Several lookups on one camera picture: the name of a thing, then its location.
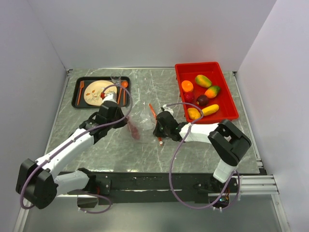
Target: white wall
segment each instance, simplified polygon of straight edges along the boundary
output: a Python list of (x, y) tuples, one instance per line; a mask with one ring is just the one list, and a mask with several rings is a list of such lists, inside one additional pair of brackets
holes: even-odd
[(275, 0), (28, 0), (68, 68), (237, 71)]
[(308, 231), (309, 1), (277, 0), (237, 74), (293, 231)]
[(0, 224), (19, 212), (19, 166), (44, 153), (66, 71), (26, 0), (0, 1)]

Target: toy fruit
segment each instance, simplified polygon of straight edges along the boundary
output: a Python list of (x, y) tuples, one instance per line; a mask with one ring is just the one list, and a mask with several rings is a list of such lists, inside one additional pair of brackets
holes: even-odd
[(199, 106), (205, 106), (207, 105), (209, 102), (209, 99), (208, 97), (206, 97), (205, 95), (200, 95), (198, 98), (197, 98), (197, 104)]
[(209, 89), (206, 90), (204, 93), (208, 98), (214, 98), (218, 95), (220, 92), (220, 87), (219, 86), (211, 86)]
[(218, 110), (219, 110), (219, 105), (217, 105), (217, 104), (210, 105), (210, 106), (207, 106), (204, 109), (202, 109), (204, 116), (216, 113)]
[(189, 108), (188, 109), (188, 115), (189, 115), (189, 118), (193, 119), (193, 120), (201, 117), (200, 112), (196, 108)]
[(192, 92), (184, 93), (183, 98), (185, 102), (192, 103), (194, 100), (194, 94)]
[(183, 81), (182, 82), (182, 88), (183, 88), (183, 91), (185, 93), (192, 92), (193, 91), (193, 84), (191, 83), (191, 81)]
[(104, 99), (104, 98), (105, 98), (105, 93), (101, 92), (100, 97), (101, 97), (102, 99)]
[(195, 82), (202, 87), (209, 88), (212, 85), (212, 82), (210, 79), (205, 77), (204, 75), (197, 75), (195, 77)]

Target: orange toy fruit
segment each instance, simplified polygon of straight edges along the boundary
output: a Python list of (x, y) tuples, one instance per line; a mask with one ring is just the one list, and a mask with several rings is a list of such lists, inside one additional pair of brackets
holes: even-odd
[(183, 81), (182, 88), (185, 93), (193, 91), (193, 84), (191, 81)]

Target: metal frame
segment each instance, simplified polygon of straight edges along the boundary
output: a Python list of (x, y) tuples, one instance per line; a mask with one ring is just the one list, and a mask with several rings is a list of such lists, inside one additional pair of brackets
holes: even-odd
[(282, 205), (282, 202), (281, 202), (279, 195), (271, 195), (271, 197), (272, 197), (272, 201), (273, 201), (274, 206), (275, 206), (275, 210), (276, 210), (276, 213), (277, 213), (279, 224), (281, 226), (281, 230), (283, 232), (291, 232), (290, 225), (289, 225), (288, 219), (286, 217), (286, 214), (285, 214), (285, 211), (284, 211), (284, 208), (283, 208), (283, 205)]
[[(151, 67), (151, 69), (173, 69), (173, 68), (174, 67)], [(109, 68), (109, 69), (134, 69), (134, 67), (133, 68), (132, 67)], [(147, 68), (136, 67), (136, 69), (149, 69), (149, 67), (147, 67)], [(47, 149), (48, 149), (48, 146), (49, 146), (49, 143), (50, 143), (50, 140), (51, 140), (51, 136), (52, 136), (52, 133), (53, 133), (53, 130), (54, 130), (54, 127), (55, 127), (55, 123), (56, 123), (56, 120), (57, 120), (57, 117), (58, 117), (58, 113), (59, 113), (59, 110), (60, 110), (60, 107), (61, 107), (61, 103), (62, 103), (62, 100), (63, 100), (63, 97), (64, 97), (64, 93), (65, 93), (66, 87), (68, 85), (68, 81), (70, 79), (71, 70), (67, 70), (67, 73), (68, 74), (67, 74), (67, 77), (66, 77), (66, 80), (65, 80), (64, 88), (62, 90), (62, 95), (61, 95), (61, 98), (60, 98), (60, 102), (59, 102), (56, 117), (55, 117), (55, 120), (54, 120), (54, 123), (53, 123), (53, 127), (52, 127), (52, 130), (51, 130), (49, 139), (48, 139), (45, 154), (47, 152)], [(236, 83), (236, 86), (237, 86), (237, 90), (239, 92), (240, 101), (241, 101), (241, 104), (242, 104), (243, 109), (244, 109), (244, 113), (245, 113), (245, 116), (246, 116), (246, 119), (247, 119), (247, 123), (248, 123), (248, 126), (249, 126), (250, 137), (251, 137), (251, 140), (252, 140), (252, 143), (253, 143), (254, 151), (256, 153), (257, 164), (258, 164), (259, 168), (263, 168), (263, 163), (261, 161), (261, 157), (260, 157), (260, 154), (259, 154), (257, 146), (256, 146), (253, 131), (252, 131), (252, 128), (251, 128), (251, 125), (250, 125), (250, 122), (249, 122), (249, 118), (248, 118), (248, 115), (247, 115), (247, 112), (246, 112), (246, 108), (244, 106), (244, 103), (243, 103), (243, 100), (242, 100), (242, 97), (241, 97), (241, 94), (240, 94), (240, 91), (239, 91), (239, 87), (238, 87), (238, 84), (237, 84), (235, 74), (233, 74), (233, 76), (234, 76), (234, 80), (235, 80), (235, 83)], [(290, 230), (290, 227), (289, 227), (289, 224), (288, 224), (288, 221), (287, 221), (287, 217), (286, 217), (284, 208), (283, 208), (281, 200), (280, 200), (279, 192), (278, 192), (274, 177), (272, 175), (244, 175), (244, 176), (241, 177), (240, 195), (262, 195), (262, 194), (267, 194), (267, 195), (270, 194), (272, 196), (274, 207), (275, 207), (275, 210), (276, 210), (276, 213), (277, 213), (278, 220), (280, 222), (281, 229), (282, 229), (283, 232), (290, 232), (291, 230)], [(64, 198), (67, 198), (67, 197), (71, 198), (71, 197), (77, 197), (77, 196), (79, 198), (81, 198), (81, 197), (89, 198), (90, 197), (88, 195), (59, 195), (57, 197), (59, 197), (59, 198), (63, 198), (63, 197)], [(27, 216), (28, 216), (28, 210), (20, 209), (16, 224), (15, 224), (14, 232), (22, 232), (23, 231), (26, 220), (27, 220)]]

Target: red plastic tray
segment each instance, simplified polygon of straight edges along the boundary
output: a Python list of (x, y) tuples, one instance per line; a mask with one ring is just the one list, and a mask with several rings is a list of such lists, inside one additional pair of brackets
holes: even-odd
[[(201, 109), (210, 106), (212, 104), (219, 105), (219, 110), (216, 113), (203, 117), (200, 121), (197, 122), (198, 124), (217, 123), (221, 122), (224, 119), (232, 120), (237, 119), (239, 117), (232, 95), (230, 93), (230, 90), (228, 89), (227, 83), (225, 81), (225, 78), (222, 74), (218, 62), (176, 64), (175, 70), (180, 90), (180, 96), (183, 102), (184, 102), (183, 98), (184, 92), (181, 87), (181, 83), (184, 80), (188, 80), (191, 81), (194, 86), (193, 90), (195, 96), (193, 101), (194, 105), (196, 105)], [(201, 87), (195, 83), (195, 77), (199, 74), (208, 77), (212, 81), (213, 85), (217, 85), (221, 88), (221, 91), (219, 92), (218, 96), (213, 99), (209, 99), (209, 103), (206, 106), (202, 107), (196, 104), (196, 100), (199, 95), (205, 93), (207, 88)], [(192, 122), (193, 120), (189, 119), (188, 115), (188, 108), (192, 107), (189, 105), (183, 105), (183, 108), (187, 122)]]

